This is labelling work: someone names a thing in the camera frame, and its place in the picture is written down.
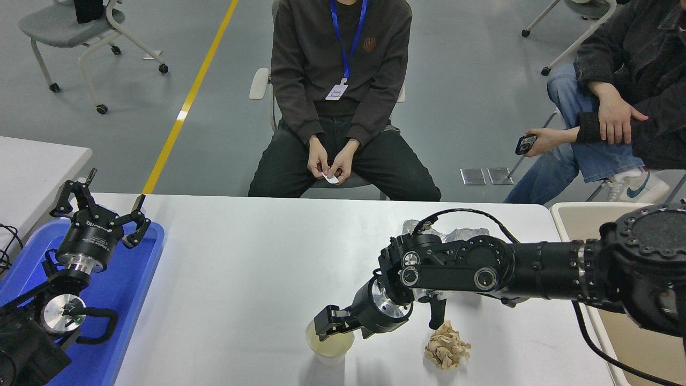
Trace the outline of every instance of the hand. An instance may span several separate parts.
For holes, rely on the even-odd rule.
[[[527,130],[527,134],[535,134],[536,141],[531,147],[531,150],[524,154],[524,157],[535,157],[543,153],[553,150],[555,147],[576,142],[576,135],[579,133],[579,128],[570,128],[569,130],[556,130],[554,128],[533,128]]]
[[[648,117],[622,99],[619,91],[609,83],[592,82],[589,88],[600,100],[600,138],[610,145],[620,144],[622,139],[625,144],[630,144],[631,118],[645,121]]]
[[[353,172],[353,157],[358,148],[359,142],[356,139],[351,138],[333,160],[333,164],[331,165],[331,169],[329,169],[327,176],[338,177],[338,183],[336,185],[345,182]]]
[[[307,169],[317,179],[323,179],[324,173],[329,171],[329,162],[327,161],[327,150],[324,149],[319,139],[313,135],[309,138],[309,158],[307,160]]]

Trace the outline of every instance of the white sneaker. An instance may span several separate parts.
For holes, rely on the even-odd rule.
[[[618,174],[610,177],[606,184],[610,187],[610,202],[655,203],[670,191],[670,186],[650,171],[641,172],[638,176]]]

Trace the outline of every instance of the id badge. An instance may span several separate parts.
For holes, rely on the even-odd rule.
[[[346,91],[348,88],[348,85],[345,84],[345,81],[347,79],[341,80],[340,84],[336,84],[333,86],[331,91],[329,91],[329,94],[326,97],[326,100],[339,100],[342,96],[343,93]]]

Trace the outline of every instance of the gray floor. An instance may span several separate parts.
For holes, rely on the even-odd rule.
[[[409,0],[413,12],[407,102],[393,121],[423,160],[444,201],[500,202],[511,185],[465,186],[460,168],[512,167],[517,138],[554,107],[545,94],[547,65],[588,27],[560,4],[529,38],[520,31],[548,0]],[[61,93],[47,90],[16,26],[49,0],[0,5],[0,135],[93,149],[82,171],[99,170],[95,192],[139,193],[147,181],[231,1],[127,0],[124,25],[163,50],[169,73],[142,60],[125,38],[123,54],[90,59],[96,90],[110,111],[95,112],[77,57],[81,49],[40,46]],[[267,67],[271,0],[241,0],[185,120],[156,194],[244,196],[267,146],[268,104],[248,99],[255,70]],[[561,128],[556,119],[550,125]],[[525,160],[515,181],[532,164]],[[661,178],[674,186],[680,172]],[[554,202],[583,201],[596,184],[580,178]],[[376,199],[374,187],[312,189],[309,198]]]

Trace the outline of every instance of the jeans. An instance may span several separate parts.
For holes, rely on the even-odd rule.
[[[548,97],[567,128],[579,125],[579,112],[597,111],[599,106],[597,97],[579,89],[571,64],[559,66],[550,74]],[[542,205],[562,193],[579,171],[588,183],[641,166],[643,161],[633,156],[630,144],[562,144],[540,155],[504,202]]]
[[[329,165],[348,142],[352,115],[326,117],[319,122],[324,130],[322,144]],[[353,172],[374,184],[388,198],[397,201],[439,201],[440,190],[400,131],[387,126],[353,157]],[[309,149],[281,120],[272,141],[262,153],[248,196],[300,197],[316,178],[307,169]]]

